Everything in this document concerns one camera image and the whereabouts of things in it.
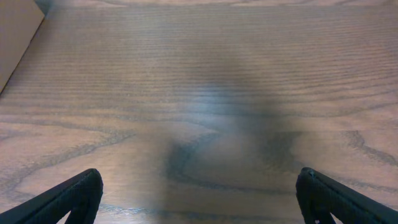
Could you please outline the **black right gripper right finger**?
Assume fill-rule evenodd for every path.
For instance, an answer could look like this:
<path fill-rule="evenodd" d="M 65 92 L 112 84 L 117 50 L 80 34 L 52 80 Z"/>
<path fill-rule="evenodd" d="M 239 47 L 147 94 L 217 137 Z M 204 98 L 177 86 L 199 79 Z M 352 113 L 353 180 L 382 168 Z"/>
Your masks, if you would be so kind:
<path fill-rule="evenodd" d="M 397 224 L 397 211 L 304 167 L 298 175 L 296 197 L 305 224 L 342 223 Z"/>

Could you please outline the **cardboard box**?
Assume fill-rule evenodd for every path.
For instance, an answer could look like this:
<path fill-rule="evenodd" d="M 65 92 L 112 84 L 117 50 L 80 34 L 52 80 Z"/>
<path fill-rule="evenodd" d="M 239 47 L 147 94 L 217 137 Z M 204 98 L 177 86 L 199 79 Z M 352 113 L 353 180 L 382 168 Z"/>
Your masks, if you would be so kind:
<path fill-rule="evenodd" d="M 43 12 L 33 0 L 1 0 L 2 90 L 43 19 Z"/>

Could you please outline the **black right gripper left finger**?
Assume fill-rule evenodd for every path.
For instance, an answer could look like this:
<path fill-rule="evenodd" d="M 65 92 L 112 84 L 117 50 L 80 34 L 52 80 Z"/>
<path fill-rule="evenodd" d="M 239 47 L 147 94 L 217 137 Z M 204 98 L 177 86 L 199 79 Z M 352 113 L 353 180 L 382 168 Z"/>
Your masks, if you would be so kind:
<path fill-rule="evenodd" d="M 40 195 L 1 214 L 1 224 L 93 224 L 103 195 L 96 169 L 87 169 Z"/>

